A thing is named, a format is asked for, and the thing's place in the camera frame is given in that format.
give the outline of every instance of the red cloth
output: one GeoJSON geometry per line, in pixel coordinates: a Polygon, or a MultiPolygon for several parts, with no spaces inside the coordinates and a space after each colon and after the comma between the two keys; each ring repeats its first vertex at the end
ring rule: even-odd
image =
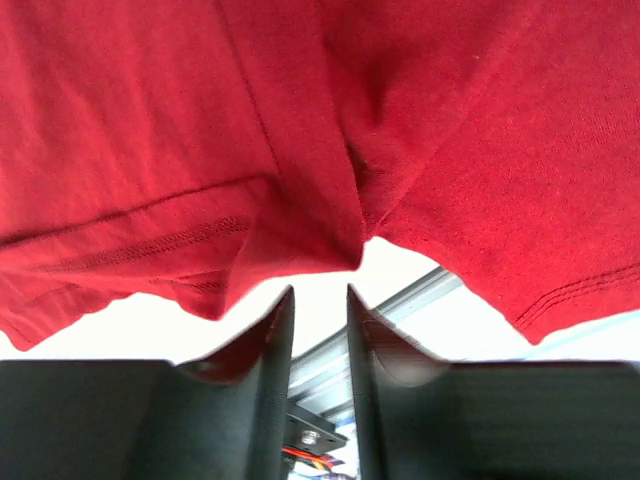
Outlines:
{"type": "Polygon", "coordinates": [[[640,307],[636,2],[0,0],[0,329],[219,317],[373,235],[533,342],[640,307]]]}

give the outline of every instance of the red wire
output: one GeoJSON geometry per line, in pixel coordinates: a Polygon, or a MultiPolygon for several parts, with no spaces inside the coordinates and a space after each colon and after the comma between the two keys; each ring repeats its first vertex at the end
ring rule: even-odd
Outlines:
{"type": "Polygon", "coordinates": [[[289,447],[284,447],[282,451],[285,453],[294,455],[296,457],[306,458],[307,460],[315,460],[316,462],[320,462],[329,468],[333,468],[333,463],[331,463],[329,460],[323,457],[318,457],[316,455],[313,455],[312,453],[303,452],[302,450],[297,450],[295,448],[289,448],[289,447]]]}

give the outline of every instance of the screw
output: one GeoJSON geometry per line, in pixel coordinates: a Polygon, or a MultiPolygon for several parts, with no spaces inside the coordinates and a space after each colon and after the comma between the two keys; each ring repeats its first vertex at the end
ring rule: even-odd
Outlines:
{"type": "Polygon", "coordinates": [[[302,432],[302,438],[300,439],[304,445],[315,445],[318,443],[320,435],[313,430],[305,430],[302,432]]]}

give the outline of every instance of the garment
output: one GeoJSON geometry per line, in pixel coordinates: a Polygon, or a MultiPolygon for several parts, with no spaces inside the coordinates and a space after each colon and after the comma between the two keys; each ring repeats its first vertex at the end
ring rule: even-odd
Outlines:
{"type": "Polygon", "coordinates": [[[374,235],[532,342],[640,307],[640,9],[0,0],[0,329],[204,318],[374,235]]]}

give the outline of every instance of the red fabric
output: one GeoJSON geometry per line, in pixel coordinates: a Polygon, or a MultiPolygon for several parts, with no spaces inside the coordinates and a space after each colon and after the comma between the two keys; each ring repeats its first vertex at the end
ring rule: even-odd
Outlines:
{"type": "Polygon", "coordinates": [[[372,235],[533,342],[640,307],[636,2],[0,0],[0,329],[219,317],[372,235]]]}

